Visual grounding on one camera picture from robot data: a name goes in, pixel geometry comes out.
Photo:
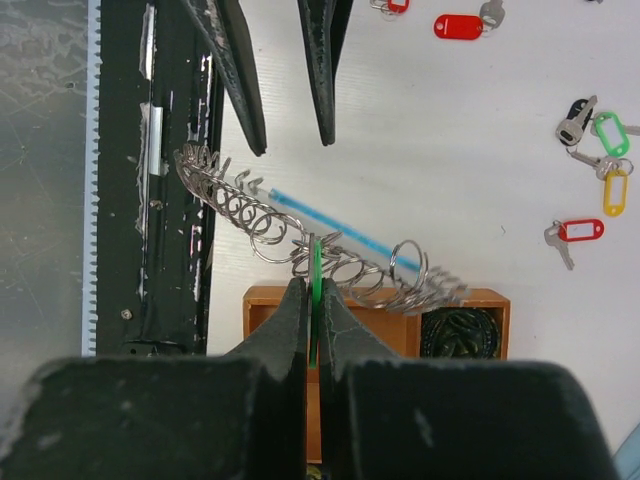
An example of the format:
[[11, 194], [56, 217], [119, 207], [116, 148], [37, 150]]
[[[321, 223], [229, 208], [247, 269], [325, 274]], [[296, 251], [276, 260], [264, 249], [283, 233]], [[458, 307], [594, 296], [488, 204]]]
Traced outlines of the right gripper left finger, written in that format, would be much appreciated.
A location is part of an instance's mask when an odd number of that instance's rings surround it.
[[234, 382], [250, 384], [262, 377], [275, 385], [306, 383], [308, 288], [292, 279], [279, 289], [271, 314], [243, 342], [219, 359]]

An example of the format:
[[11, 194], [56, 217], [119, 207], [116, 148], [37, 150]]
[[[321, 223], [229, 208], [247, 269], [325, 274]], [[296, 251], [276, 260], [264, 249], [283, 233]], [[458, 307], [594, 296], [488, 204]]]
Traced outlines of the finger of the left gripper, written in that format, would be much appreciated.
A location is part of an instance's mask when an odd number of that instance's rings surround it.
[[324, 146], [335, 142], [335, 80], [353, 0], [298, 0], [311, 95]]
[[251, 151], [261, 156], [267, 137], [251, 36], [238, 1], [185, 0], [210, 49]]

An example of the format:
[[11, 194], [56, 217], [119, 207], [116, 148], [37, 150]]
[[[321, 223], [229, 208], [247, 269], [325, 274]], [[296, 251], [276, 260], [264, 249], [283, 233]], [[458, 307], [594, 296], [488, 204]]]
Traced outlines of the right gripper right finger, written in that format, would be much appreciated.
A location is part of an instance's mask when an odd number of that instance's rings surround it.
[[348, 363], [398, 354], [366, 327], [348, 308], [337, 284], [323, 279], [319, 317], [319, 379], [338, 383]]

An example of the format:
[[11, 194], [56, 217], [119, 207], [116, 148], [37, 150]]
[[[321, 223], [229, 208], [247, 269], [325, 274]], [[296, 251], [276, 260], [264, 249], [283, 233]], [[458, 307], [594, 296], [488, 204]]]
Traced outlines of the large keyring holder blue handle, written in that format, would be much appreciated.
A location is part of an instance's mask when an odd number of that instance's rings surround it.
[[243, 232], [254, 255], [295, 277], [331, 279], [356, 304], [403, 314], [459, 305], [470, 289], [433, 264], [414, 240], [386, 246], [294, 199], [230, 159], [187, 143], [173, 153], [176, 172], [196, 198]]

